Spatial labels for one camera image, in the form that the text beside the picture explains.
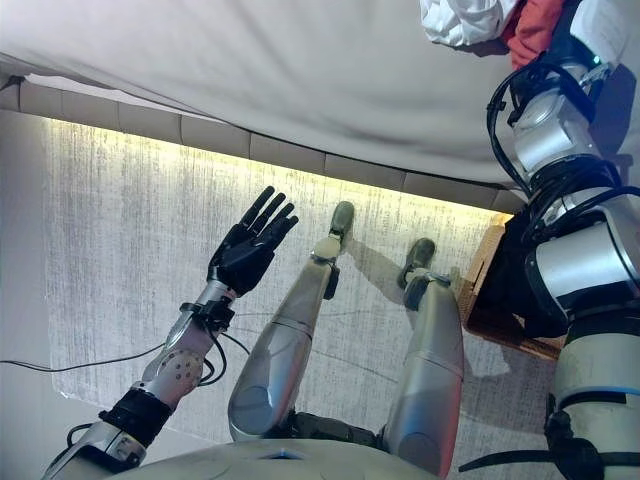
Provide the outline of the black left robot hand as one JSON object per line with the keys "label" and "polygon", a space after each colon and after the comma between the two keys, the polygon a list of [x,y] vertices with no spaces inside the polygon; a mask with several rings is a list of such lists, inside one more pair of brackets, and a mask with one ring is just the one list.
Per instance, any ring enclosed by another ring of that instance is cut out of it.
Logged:
{"label": "black left robot hand", "polygon": [[209,261],[207,280],[217,280],[240,297],[253,290],[271,264],[275,250],[298,223],[284,193],[267,186],[231,227]]}

